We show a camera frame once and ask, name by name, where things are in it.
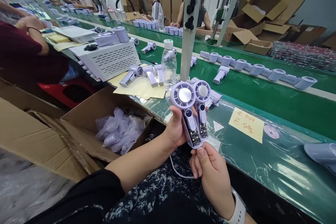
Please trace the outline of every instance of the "plastic bottle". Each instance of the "plastic bottle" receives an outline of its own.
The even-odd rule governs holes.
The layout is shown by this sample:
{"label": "plastic bottle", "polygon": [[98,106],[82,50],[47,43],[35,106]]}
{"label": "plastic bottle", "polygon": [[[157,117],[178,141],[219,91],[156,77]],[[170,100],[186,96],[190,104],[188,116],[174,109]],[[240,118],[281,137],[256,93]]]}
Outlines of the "plastic bottle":
{"label": "plastic bottle", "polygon": [[173,50],[173,41],[166,39],[163,41],[164,50],[162,53],[161,65],[163,72],[163,85],[166,90],[172,88],[176,83],[176,56]]}
{"label": "plastic bottle", "polygon": [[157,20],[157,22],[159,23],[159,31],[160,32],[165,32],[165,24],[164,24],[164,20],[163,20],[163,16],[162,13],[159,13],[159,19]]}

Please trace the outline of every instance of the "maroon shirt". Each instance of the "maroon shirt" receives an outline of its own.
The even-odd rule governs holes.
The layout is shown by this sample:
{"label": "maroon shirt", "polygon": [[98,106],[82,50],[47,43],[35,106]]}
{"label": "maroon shirt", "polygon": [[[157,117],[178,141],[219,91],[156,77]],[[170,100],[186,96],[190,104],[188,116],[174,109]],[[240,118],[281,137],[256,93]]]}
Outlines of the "maroon shirt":
{"label": "maroon shirt", "polygon": [[0,21],[0,68],[31,76],[38,83],[56,84],[69,69],[69,61],[55,50],[37,55],[42,46],[15,26]]}

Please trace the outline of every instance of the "bottle cap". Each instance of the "bottle cap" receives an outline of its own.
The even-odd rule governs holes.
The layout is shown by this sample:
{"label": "bottle cap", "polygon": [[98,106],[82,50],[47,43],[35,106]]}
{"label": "bottle cap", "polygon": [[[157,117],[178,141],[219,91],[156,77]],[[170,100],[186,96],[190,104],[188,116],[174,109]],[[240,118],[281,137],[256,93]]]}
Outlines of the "bottle cap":
{"label": "bottle cap", "polygon": [[165,49],[172,49],[173,48],[173,41],[170,39],[166,39],[163,41]]}

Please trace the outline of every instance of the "white cable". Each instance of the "white cable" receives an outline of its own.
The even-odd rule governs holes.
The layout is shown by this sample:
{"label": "white cable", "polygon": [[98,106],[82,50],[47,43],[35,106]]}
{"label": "white cable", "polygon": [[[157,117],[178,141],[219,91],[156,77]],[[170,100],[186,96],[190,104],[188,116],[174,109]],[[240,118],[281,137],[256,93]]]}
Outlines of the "white cable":
{"label": "white cable", "polygon": [[171,156],[169,156],[170,157],[170,161],[171,161],[171,165],[173,166],[173,169],[174,169],[174,171],[176,172],[176,174],[177,175],[179,175],[180,177],[182,177],[182,178],[185,178],[185,179],[194,179],[194,177],[186,177],[186,176],[183,176],[183,175],[181,175],[180,173],[178,173],[176,170],[175,170],[175,167],[174,167],[174,164],[173,164],[173,160],[172,160],[172,157]]}

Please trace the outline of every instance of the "red chair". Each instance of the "red chair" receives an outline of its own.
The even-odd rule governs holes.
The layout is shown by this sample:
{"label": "red chair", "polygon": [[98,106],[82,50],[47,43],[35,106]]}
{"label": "red chair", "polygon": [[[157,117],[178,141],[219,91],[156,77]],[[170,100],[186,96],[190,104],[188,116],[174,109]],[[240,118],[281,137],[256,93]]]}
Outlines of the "red chair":
{"label": "red chair", "polygon": [[70,109],[76,107],[79,103],[96,92],[86,80],[82,78],[72,79],[57,84],[46,85],[38,83],[38,85]]}

